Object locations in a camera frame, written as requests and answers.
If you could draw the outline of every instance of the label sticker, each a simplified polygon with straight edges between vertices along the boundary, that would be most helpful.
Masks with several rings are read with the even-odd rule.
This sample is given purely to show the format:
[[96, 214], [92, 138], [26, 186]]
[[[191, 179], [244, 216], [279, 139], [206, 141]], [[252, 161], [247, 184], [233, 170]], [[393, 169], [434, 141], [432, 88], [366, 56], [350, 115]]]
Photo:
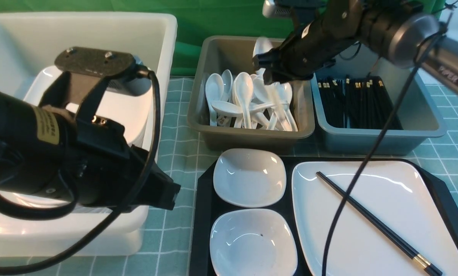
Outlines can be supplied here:
[[37, 119], [38, 140], [59, 145], [59, 124], [54, 114], [38, 107], [33, 107], [33, 112]]
[[310, 26], [311, 26], [311, 24], [309, 24], [309, 25], [302, 31], [301, 38], [306, 37], [306, 35], [309, 33], [309, 27], [310, 27]]

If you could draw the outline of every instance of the green checkered tablecloth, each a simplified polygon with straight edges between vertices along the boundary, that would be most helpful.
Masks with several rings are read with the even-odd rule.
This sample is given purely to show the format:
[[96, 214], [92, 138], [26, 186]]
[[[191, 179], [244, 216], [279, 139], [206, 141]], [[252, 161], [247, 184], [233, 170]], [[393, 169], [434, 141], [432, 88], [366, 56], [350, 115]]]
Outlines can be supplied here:
[[[186, 276], [197, 178], [220, 152], [207, 149], [198, 133], [186, 123], [193, 80], [171, 79], [166, 101], [158, 165], [181, 184], [173, 211], [150, 208], [143, 226], [144, 243], [128, 257], [73, 257], [33, 276]], [[427, 139], [406, 159], [441, 178], [458, 206], [458, 97], [444, 86], [427, 86], [448, 126], [442, 138]], [[295, 156], [331, 157], [312, 136], [299, 142]], [[0, 258], [0, 266], [24, 265], [43, 258]]]

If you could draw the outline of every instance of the white square dish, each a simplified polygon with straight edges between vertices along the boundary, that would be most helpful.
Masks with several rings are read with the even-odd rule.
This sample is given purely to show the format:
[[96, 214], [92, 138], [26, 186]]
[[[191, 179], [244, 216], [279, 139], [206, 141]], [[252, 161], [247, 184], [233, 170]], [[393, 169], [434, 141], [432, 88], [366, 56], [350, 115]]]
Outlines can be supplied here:
[[294, 236], [269, 209], [220, 216], [210, 232], [210, 258], [218, 276], [291, 276], [297, 269]]
[[282, 198], [287, 174], [282, 159], [272, 152], [234, 148], [217, 159], [213, 181], [215, 192], [225, 202], [261, 208]]

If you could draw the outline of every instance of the chopsticks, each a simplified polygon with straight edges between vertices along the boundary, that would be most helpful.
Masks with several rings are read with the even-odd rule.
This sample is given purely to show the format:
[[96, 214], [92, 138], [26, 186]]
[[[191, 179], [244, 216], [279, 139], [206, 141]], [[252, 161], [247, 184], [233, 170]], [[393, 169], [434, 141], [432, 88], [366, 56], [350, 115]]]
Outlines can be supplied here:
[[[336, 185], [331, 179], [327, 178], [322, 172], [318, 171], [316, 173], [322, 180], [328, 183], [338, 194], [341, 196], [345, 195], [345, 191], [342, 190], [338, 185]], [[375, 215], [370, 213], [365, 207], [358, 203], [351, 196], [348, 198], [348, 203], [353, 206], [357, 211], [359, 211], [370, 223], [381, 231], [387, 238], [390, 239], [401, 251], [403, 251], [409, 258], [417, 262], [423, 267], [423, 270], [430, 276], [441, 276], [443, 273], [436, 266], [434, 266], [429, 260], [427, 260], [423, 255], [418, 253], [409, 243], [406, 243], [401, 237], [399, 237], [393, 230], [391, 230], [387, 225], [385, 225], [381, 220], [379, 220]]]

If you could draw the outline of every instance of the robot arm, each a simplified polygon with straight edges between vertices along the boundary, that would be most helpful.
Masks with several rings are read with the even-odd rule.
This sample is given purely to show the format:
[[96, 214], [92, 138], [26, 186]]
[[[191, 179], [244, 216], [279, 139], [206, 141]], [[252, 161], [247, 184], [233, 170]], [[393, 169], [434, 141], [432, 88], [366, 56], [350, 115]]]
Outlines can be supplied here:
[[[359, 41], [392, 64], [410, 68], [430, 38], [446, 28], [422, 11], [417, 1], [330, 0], [325, 13], [298, 26], [279, 47], [255, 56], [254, 67], [266, 69], [266, 84], [310, 80]], [[442, 37], [421, 67], [458, 94], [458, 42]]]

